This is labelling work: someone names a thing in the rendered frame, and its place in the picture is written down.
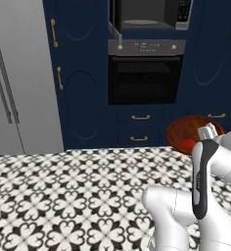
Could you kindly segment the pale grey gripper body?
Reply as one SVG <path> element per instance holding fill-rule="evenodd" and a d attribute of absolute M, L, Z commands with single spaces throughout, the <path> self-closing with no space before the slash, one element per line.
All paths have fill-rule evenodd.
<path fill-rule="evenodd" d="M 208 123 L 205 126 L 198 128 L 198 135 L 201 140 L 205 140 L 216 138 L 218 136 L 218 133 L 214 124 Z"/>

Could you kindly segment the red tomato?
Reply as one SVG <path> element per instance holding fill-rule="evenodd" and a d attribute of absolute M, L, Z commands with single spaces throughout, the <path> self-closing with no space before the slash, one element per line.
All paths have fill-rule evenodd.
<path fill-rule="evenodd" d="M 190 154 L 195 144 L 196 144 L 196 141 L 193 139 L 184 139 L 181 144 L 182 150 L 185 153 Z"/>

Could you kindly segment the brown wooden bowl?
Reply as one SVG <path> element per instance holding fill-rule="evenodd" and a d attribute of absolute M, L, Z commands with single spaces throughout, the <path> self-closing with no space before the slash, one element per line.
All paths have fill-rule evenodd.
<path fill-rule="evenodd" d="M 216 131 L 219 135 L 224 133 L 221 125 L 204 116 L 201 115 L 190 115 L 180 117 L 171 122 L 171 124 L 166 129 L 166 139 L 170 146 L 172 146 L 176 151 L 181 152 L 185 155 L 190 155 L 182 150 L 182 141 L 184 139 L 193 139 L 196 143 L 200 140 L 198 135 L 198 128 L 205 126 L 208 123 L 213 123 Z"/>

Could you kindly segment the wide blue cupboard door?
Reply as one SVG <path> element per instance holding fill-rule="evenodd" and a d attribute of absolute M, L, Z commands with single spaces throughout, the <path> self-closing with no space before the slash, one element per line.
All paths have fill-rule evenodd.
<path fill-rule="evenodd" d="M 224 113 L 231 105 L 231 0 L 195 0 L 190 31 L 187 103 Z"/>

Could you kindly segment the tall blue cupboard door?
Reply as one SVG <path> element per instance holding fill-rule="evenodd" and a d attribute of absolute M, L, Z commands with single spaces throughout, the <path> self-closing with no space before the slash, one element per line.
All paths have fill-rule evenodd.
<path fill-rule="evenodd" d="M 62 69 L 63 89 L 59 87 L 57 67 Z M 64 148 L 114 147 L 115 119 L 108 102 L 107 60 L 58 60 L 54 78 Z"/>

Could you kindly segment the glass microwave turntable plate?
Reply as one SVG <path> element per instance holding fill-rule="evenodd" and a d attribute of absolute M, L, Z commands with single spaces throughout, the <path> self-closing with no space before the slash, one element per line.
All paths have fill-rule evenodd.
<path fill-rule="evenodd" d="M 159 22 L 153 20 L 125 20 L 126 25 L 157 25 Z"/>

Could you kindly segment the black microwave oven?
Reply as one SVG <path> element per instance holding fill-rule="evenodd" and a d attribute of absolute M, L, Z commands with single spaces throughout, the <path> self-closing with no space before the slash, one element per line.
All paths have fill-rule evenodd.
<path fill-rule="evenodd" d="M 189 27 L 194 0 L 122 0 L 121 34 L 127 28 L 176 29 Z M 125 20 L 153 20 L 157 25 L 126 25 Z"/>

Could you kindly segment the microwave door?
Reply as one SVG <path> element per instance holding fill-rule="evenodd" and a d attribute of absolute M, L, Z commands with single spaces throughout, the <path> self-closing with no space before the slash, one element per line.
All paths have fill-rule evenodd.
<path fill-rule="evenodd" d="M 121 34 L 121 13 L 122 0 L 108 0 L 109 7 L 109 31 L 117 41 L 119 46 L 122 46 Z"/>

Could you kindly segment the short blue cupboard door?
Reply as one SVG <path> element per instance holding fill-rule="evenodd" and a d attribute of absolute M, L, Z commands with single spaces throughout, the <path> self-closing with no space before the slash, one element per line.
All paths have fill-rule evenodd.
<path fill-rule="evenodd" d="M 51 55 L 64 58 L 105 58 L 108 0 L 43 0 Z M 59 46 L 53 45 L 51 19 Z"/>

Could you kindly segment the blue drawer front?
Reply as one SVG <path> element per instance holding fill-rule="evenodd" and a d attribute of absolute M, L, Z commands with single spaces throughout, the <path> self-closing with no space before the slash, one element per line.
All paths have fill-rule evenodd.
<path fill-rule="evenodd" d="M 153 127 L 162 118 L 158 110 L 122 110 L 115 113 L 116 121 L 125 127 Z"/>
<path fill-rule="evenodd" d="M 132 141 L 130 136 L 141 138 L 148 136 L 147 141 Z M 162 137 L 158 131 L 151 131 L 147 129 L 124 129 L 116 134 L 116 140 L 119 144 L 124 146 L 155 146 L 162 142 Z"/>

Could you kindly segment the black built-in oven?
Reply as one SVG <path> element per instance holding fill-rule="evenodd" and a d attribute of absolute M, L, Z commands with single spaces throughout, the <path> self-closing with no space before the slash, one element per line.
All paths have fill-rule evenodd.
<path fill-rule="evenodd" d="M 174 104 L 184 39 L 109 40 L 109 104 Z"/>

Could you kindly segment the grey fridge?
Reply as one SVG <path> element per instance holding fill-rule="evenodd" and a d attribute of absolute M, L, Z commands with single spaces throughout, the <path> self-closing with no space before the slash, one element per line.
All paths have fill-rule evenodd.
<path fill-rule="evenodd" d="M 64 150 L 42 0 L 0 0 L 0 154 Z"/>

